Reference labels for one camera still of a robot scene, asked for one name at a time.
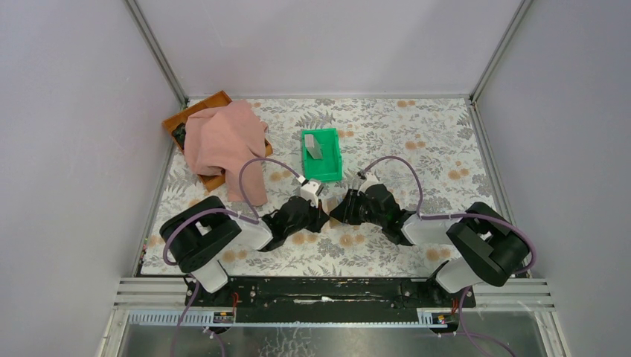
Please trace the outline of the green plastic bin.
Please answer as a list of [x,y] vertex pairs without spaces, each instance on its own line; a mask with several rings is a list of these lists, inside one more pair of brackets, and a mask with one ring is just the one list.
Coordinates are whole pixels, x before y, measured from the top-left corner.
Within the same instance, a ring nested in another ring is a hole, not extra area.
[[[305,138],[312,135],[318,143],[322,159],[315,159],[306,148]],[[335,128],[308,129],[301,132],[303,171],[307,179],[322,182],[341,181],[343,176],[342,153],[339,135]]]

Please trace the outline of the grey card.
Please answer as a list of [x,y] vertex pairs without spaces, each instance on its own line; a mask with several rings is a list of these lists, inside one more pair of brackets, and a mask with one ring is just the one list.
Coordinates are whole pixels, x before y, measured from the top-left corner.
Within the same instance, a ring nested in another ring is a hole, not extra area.
[[304,148],[313,160],[322,160],[321,146],[313,134],[304,135]]

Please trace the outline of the beige card holder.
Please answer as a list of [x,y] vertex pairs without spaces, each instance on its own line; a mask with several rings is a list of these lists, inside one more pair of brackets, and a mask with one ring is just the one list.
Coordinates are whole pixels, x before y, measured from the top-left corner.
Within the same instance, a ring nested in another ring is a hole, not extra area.
[[342,196],[331,196],[326,198],[322,203],[323,211],[329,216],[328,226],[329,229],[336,229],[341,225],[341,222],[333,218],[331,211],[335,209],[343,200]]

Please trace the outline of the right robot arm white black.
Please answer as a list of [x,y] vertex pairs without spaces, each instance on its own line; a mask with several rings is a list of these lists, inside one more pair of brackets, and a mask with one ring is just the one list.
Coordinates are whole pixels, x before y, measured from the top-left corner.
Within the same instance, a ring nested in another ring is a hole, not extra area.
[[458,256],[431,275],[448,293],[478,283],[503,286],[534,255],[525,235],[483,202],[461,213],[418,215],[402,209],[384,184],[372,184],[350,189],[330,216],[348,225],[377,225],[397,245],[451,245]]

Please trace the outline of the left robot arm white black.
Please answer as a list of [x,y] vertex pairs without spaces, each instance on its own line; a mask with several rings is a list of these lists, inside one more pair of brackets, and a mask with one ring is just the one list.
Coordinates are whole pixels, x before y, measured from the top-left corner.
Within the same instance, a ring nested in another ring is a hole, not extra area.
[[268,252],[299,231],[319,233],[329,220],[321,202],[300,196],[290,197],[260,221],[228,210],[219,197],[211,196],[167,220],[159,234],[165,243],[164,261],[192,276],[206,292],[215,293],[228,282],[219,258],[233,242]]

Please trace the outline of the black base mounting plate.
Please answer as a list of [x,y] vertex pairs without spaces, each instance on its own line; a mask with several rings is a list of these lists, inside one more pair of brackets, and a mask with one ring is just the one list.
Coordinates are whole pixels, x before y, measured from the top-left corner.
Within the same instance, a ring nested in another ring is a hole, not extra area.
[[278,317],[358,317],[419,309],[450,314],[476,305],[472,292],[448,293],[435,281],[404,277],[231,277],[217,292],[186,282],[186,303]]

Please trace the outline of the brown wooden tray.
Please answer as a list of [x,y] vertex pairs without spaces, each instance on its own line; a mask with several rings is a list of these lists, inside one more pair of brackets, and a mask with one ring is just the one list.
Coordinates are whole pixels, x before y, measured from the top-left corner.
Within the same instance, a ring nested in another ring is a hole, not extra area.
[[[191,107],[181,111],[180,113],[172,116],[171,118],[164,120],[162,122],[163,128],[167,131],[173,141],[176,143],[176,146],[179,150],[184,154],[184,146],[185,146],[185,124],[188,120],[188,117],[196,112],[199,112],[203,109],[208,108],[216,108],[227,106],[229,103],[233,102],[233,100],[224,92],[219,91],[210,97],[201,100],[200,102],[192,105]],[[273,153],[272,145],[266,139],[266,156],[270,156]],[[210,192],[215,190],[219,186],[225,183],[225,174],[220,173],[217,176],[199,176],[197,175],[199,180],[202,182],[205,189]]]

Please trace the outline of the pink cloth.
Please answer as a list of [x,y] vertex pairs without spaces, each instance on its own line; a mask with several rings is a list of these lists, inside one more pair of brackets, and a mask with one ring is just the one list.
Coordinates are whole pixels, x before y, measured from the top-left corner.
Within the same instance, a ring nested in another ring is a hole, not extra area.
[[239,175],[246,162],[266,156],[266,130],[267,124],[245,100],[203,109],[185,124],[185,160],[199,176],[224,173],[230,202],[242,202],[244,189],[252,205],[264,205],[268,198],[262,164],[254,162],[242,178]]

